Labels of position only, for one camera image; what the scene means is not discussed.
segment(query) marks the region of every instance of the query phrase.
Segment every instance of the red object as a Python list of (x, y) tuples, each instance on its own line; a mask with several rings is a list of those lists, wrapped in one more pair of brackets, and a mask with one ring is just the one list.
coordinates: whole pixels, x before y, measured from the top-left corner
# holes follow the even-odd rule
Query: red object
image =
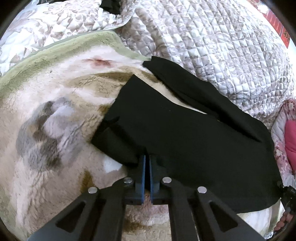
[(293, 172), (296, 171), (296, 121), (287, 120), (285, 126), (285, 149)]
[(284, 44), (286, 47), (289, 46), (289, 43), (290, 43), (290, 35), (288, 34), (287, 30), (285, 29), (285, 27), (283, 27), (283, 31), (282, 31), (282, 34), (281, 34), (281, 39), (283, 40)]
[[(249, 3), (251, 3), (256, 9), (258, 9), (258, 4), (260, 3), (260, 0), (248, 0)], [(290, 43), (290, 35), (288, 34), (285, 27), (282, 25), (282, 23), (279, 21), (279, 19), (276, 17), (276, 15), (269, 10), (269, 12), (266, 14), (262, 13), (262, 15), (268, 20), (268, 22), (273, 26), (273, 28), (276, 30), (278, 35), (281, 37), (282, 41), (284, 42), (285, 46), (288, 48)]]

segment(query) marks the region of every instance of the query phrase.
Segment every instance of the white floral bedding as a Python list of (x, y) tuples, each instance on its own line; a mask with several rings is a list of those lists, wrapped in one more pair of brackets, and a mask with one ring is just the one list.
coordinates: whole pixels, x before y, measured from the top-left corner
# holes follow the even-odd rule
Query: white floral bedding
[(28, 5), (0, 40), (0, 76), (30, 53), (54, 42), (95, 30), (125, 25), (138, 0), (122, 0), (120, 15), (100, 8), (101, 0), (68, 0)]

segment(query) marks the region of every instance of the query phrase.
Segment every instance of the black cloth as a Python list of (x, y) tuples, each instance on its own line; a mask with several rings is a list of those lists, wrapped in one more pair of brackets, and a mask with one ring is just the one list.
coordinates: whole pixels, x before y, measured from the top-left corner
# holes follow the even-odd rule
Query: black cloth
[(100, 7), (111, 14), (120, 14), (119, 0), (102, 0)]
[(136, 164), (145, 151), (156, 154), (170, 177), (189, 187), (207, 187), (237, 213), (275, 204), (281, 176), (264, 124), (171, 61), (152, 57), (143, 65), (207, 115), (172, 103), (133, 75), (92, 144), (124, 165)]

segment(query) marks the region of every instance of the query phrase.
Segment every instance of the pink pillow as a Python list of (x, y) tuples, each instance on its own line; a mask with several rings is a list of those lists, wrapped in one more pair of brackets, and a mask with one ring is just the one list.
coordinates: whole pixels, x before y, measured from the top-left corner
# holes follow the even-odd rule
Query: pink pillow
[(285, 149), (293, 172), (296, 171), (296, 121), (287, 120), (285, 126)]

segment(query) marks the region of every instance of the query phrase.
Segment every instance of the metal screw head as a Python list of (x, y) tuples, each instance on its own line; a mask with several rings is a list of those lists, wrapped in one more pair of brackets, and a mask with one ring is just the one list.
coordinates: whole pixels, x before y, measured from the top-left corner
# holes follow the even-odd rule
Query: metal screw head
[(205, 187), (201, 186), (201, 187), (198, 187), (197, 191), (199, 193), (206, 193), (207, 192), (207, 189)]
[(94, 194), (94, 193), (96, 193), (97, 191), (98, 191), (98, 189), (97, 189), (96, 187), (91, 187), (91, 188), (88, 189), (88, 193), (89, 193), (89, 194)]
[(163, 183), (171, 183), (172, 179), (170, 177), (164, 177)]
[(125, 184), (131, 184), (133, 182), (133, 179), (131, 177), (125, 177), (123, 181)]

